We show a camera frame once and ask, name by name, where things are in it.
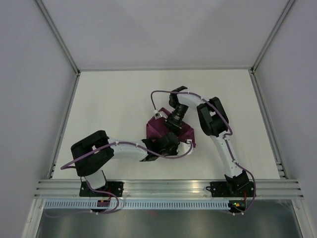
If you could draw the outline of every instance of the black mounting bracket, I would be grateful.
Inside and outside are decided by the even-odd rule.
[[[107,181],[106,185],[101,188],[98,188],[98,190],[111,192],[117,197],[122,197],[123,184],[124,182]],[[109,197],[108,194],[91,191],[85,181],[81,182],[79,196],[80,197]]]
[[[221,182],[210,182],[210,186],[206,187],[206,190],[211,192],[212,197],[253,197],[254,195],[254,184],[253,182],[248,182],[241,188],[238,188],[234,192],[228,188],[226,181]]]

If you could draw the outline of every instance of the metal frame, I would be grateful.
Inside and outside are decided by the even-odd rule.
[[[46,6],[44,5],[43,1],[42,0],[34,0],[34,3],[37,6],[37,8],[39,9],[40,13],[42,14],[45,22],[49,26],[52,34],[54,35],[55,39],[57,40],[57,42],[58,42],[62,52],[64,53],[66,59],[68,60],[69,64],[71,65],[71,67],[73,68],[75,73],[79,74],[80,70],[77,67],[73,57],[71,56],[63,38],[61,37],[58,29],[56,28],[55,23],[54,23],[52,17],[50,16]]]
[[[53,172],[54,172],[54,169],[55,169],[57,156],[58,156],[58,153],[59,153],[59,150],[60,150],[62,138],[63,138],[65,130],[66,130],[67,121],[68,121],[68,118],[69,118],[71,106],[73,105],[73,101],[74,101],[74,98],[75,98],[75,93],[76,93],[79,77],[80,77],[80,73],[76,74],[76,78],[74,79],[74,84],[72,86],[70,95],[69,95],[68,100],[67,100],[67,102],[68,102],[67,103],[67,107],[66,107],[66,109],[64,111],[64,114],[63,114],[63,121],[62,121],[62,124],[60,126],[59,133],[58,133],[58,138],[56,139],[56,142],[55,142],[55,145],[54,145],[53,154],[52,154],[52,157],[51,157],[51,167],[50,167],[50,169],[48,171],[48,175],[47,175],[47,178],[49,178],[49,179],[51,179],[53,177]]]
[[[266,51],[268,50],[268,48],[272,44],[275,36],[277,35],[278,31],[280,30],[282,24],[284,23],[285,19],[287,18],[288,14],[290,13],[290,11],[291,11],[291,9],[294,6],[296,1],[297,0],[288,0],[288,2],[286,3],[283,11],[281,12],[278,20],[276,21],[273,29],[271,30],[268,38],[266,39],[256,61],[254,62],[253,66],[251,68],[252,72],[254,72],[259,67],[264,55],[266,54]]]
[[[211,180],[120,180],[124,182],[124,199],[173,200],[232,200],[230,197],[213,198],[206,190]],[[303,199],[296,179],[257,179],[256,200]],[[79,197],[79,179],[43,179],[35,191],[35,198],[87,199]]]

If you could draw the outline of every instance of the black joint housing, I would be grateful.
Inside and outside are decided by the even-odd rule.
[[[180,91],[183,91],[184,89],[187,89],[187,87],[180,86],[179,88],[176,88],[176,89],[172,90],[172,92],[180,92]],[[179,105],[177,94],[171,93],[169,95],[168,104],[174,109],[177,107],[177,105]]]
[[[160,155],[177,155],[179,139],[172,132],[169,132],[168,134],[158,139],[143,139],[142,142],[149,150],[152,150]],[[148,152],[148,156],[142,161],[155,161],[157,158],[157,155]]]
[[[214,97],[209,99],[209,103],[212,104],[224,117],[227,123],[229,123],[229,119],[223,109],[220,99]],[[228,128],[217,113],[211,116],[210,112],[215,112],[215,110],[207,103],[202,103],[197,106],[199,122],[203,132],[208,136],[213,135],[218,137],[220,133],[227,131]]]
[[[70,148],[73,159],[77,159],[80,156],[93,151],[93,147],[99,148],[104,145],[108,145],[108,139],[109,137],[106,132],[104,130],[99,130],[81,141],[78,141]],[[86,158],[76,162],[75,167],[77,175],[79,177],[84,177],[95,173],[114,156],[113,152],[113,149],[107,147],[98,153],[87,156]]]

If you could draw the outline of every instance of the enclosure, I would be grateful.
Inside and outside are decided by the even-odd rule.
[[[1,237],[316,237],[316,11],[314,0],[5,1]],[[254,205],[225,214],[231,198],[206,190],[225,168],[188,110],[193,153],[110,160],[120,209],[90,214],[100,198],[60,169],[71,146],[98,130],[146,138],[151,92],[182,85],[221,100]],[[168,100],[154,95],[172,111]]]

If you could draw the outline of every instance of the purple cable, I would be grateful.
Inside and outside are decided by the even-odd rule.
[[[239,164],[236,162],[236,160],[235,160],[235,158],[234,158],[234,156],[233,156],[233,153],[232,153],[232,151],[231,151],[231,149],[230,149],[229,143],[228,143],[228,141],[227,141],[227,139],[226,139],[226,137],[227,137],[228,135],[232,135],[232,134],[233,134],[233,131],[232,131],[232,128],[229,126],[229,123],[228,123],[228,122],[225,120],[225,118],[223,117],[223,115],[218,111],[218,109],[217,109],[214,105],[212,105],[209,101],[207,101],[206,99],[202,98],[200,95],[198,95],[198,94],[196,94],[196,93],[192,93],[192,92],[172,92],[172,91],[166,91],[166,90],[155,90],[155,91],[153,91],[153,92],[151,93],[151,101],[152,101],[152,104],[153,104],[153,107],[154,107],[155,110],[156,110],[157,108],[156,108],[155,103],[154,103],[154,100],[153,100],[153,94],[154,94],[154,93],[171,93],[171,94],[189,94],[189,95],[194,95],[194,96],[200,98],[203,102],[205,102],[208,106],[210,106],[210,107],[218,114],[218,116],[221,118],[221,120],[223,121],[223,123],[226,125],[226,127],[227,127],[228,130],[229,130],[229,133],[225,133],[225,134],[223,135],[223,139],[224,139],[225,142],[226,142],[226,145],[227,145],[227,147],[228,147],[228,150],[229,150],[229,153],[230,153],[230,156],[231,156],[231,158],[232,158],[233,163],[234,163],[236,166],[238,166],[240,169],[242,169],[242,170],[244,170],[245,172],[247,172],[247,173],[251,176],[252,181],[253,181],[253,184],[254,184],[254,194],[253,194],[251,203],[250,203],[250,205],[244,210],[244,212],[247,212],[247,211],[251,208],[251,206],[254,204],[254,200],[255,200],[255,198],[256,198],[256,192],[257,192],[256,180],[255,180],[253,174],[252,174],[249,170],[247,170],[246,168],[242,167],[241,165],[239,165]]]
[[[76,163],[76,162],[78,162],[78,161],[80,161],[80,160],[83,160],[83,159],[85,159],[86,157],[88,157],[88,156],[90,156],[90,155],[92,155],[92,154],[95,154],[95,153],[98,152],[98,151],[101,151],[101,150],[103,150],[103,149],[105,149],[105,148],[107,148],[107,147],[110,147],[110,146],[116,145],[116,144],[118,144],[118,145],[121,144],[121,145],[131,145],[131,146],[135,146],[135,147],[138,147],[138,148],[140,148],[140,149],[142,149],[142,150],[144,150],[144,151],[147,151],[147,152],[149,152],[149,153],[151,153],[151,154],[154,154],[154,155],[156,155],[156,156],[159,156],[159,157],[162,157],[162,158],[165,158],[165,159],[172,159],[172,160],[174,160],[174,159],[180,159],[180,158],[185,157],[185,156],[188,155],[188,154],[190,153],[190,151],[193,149],[193,143],[190,142],[190,148],[189,148],[189,150],[188,150],[185,154],[179,155],[179,156],[174,156],[174,157],[169,157],[169,156],[160,155],[160,154],[158,154],[158,153],[156,153],[156,152],[154,152],[154,151],[152,151],[152,150],[149,150],[149,149],[147,149],[147,148],[145,148],[145,147],[143,147],[143,146],[141,146],[141,145],[137,145],[136,143],[133,143],[133,142],[118,141],[118,143],[113,142],[113,143],[110,143],[110,144],[107,144],[107,145],[103,145],[103,146],[101,146],[101,147],[99,147],[99,148],[97,148],[97,149],[95,149],[95,150],[93,150],[93,151],[90,151],[90,152],[88,152],[87,154],[84,154],[84,155],[82,155],[82,156],[80,156],[80,157],[74,159],[73,161],[68,162],[67,164],[65,164],[65,165],[63,165],[62,167],[60,167],[60,169],[61,169],[61,170],[75,169],[75,168],[76,168],[75,166],[70,166],[70,165],[72,165],[72,164],[74,164],[74,163]]]
[[[88,188],[89,188],[91,191],[97,192],[97,193],[108,194],[108,195],[114,197],[114,198],[117,200],[117,204],[116,204],[116,206],[115,206],[113,209],[111,209],[110,211],[103,211],[103,212],[98,212],[98,213],[101,213],[101,214],[109,214],[109,213],[113,213],[113,212],[116,211],[116,209],[118,208],[118,206],[119,206],[119,204],[120,204],[119,198],[118,198],[116,195],[114,195],[112,192],[106,192],[106,191],[95,190],[95,189],[93,189],[93,188],[90,186],[90,184],[89,184],[88,181],[86,181],[86,183],[87,183]],[[109,205],[109,202],[106,202],[105,204],[98,202],[98,205]],[[46,213],[46,210],[44,209],[44,216],[46,216],[46,217],[48,217],[48,218],[52,218],[52,219],[54,219],[54,218],[61,218],[61,217],[67,217],[67,216],[70,216],[70,215],[76,215],[76,214],[81,214],[81,213],[94,213],[94,214],[98,214],[98,213],[96,213],[96,212],[91,212],[91,211],[78,211],[78,212],[74,212],[74,213],[70,213],[70,214],[66,214],[66,215],[51,216],[51,215],[47,214],[47,213]]]
[[[116,195],[114,195],[112,192],[106,192],[106,191],[95,190],[95,189],[93,189],[93,188],[90,186],[90,184],[89,184],[88,181],[86,181],[86,183],[87,183],[88,188],[89,188],[92,192],[108,194],[108,195],[114,197],[114,198],[117,200],[117,204],[116,204],[116,206],[115,206],[113,209],[111,209],[110,211],[104,211],[104,212],[99,212],[99,213],[101,213],[101,214],[109,214],[109,213],[115,212],[115,210],[118,208],[118,206],[119,206],[119,204],[120,204],[119,198],[118,198]]]

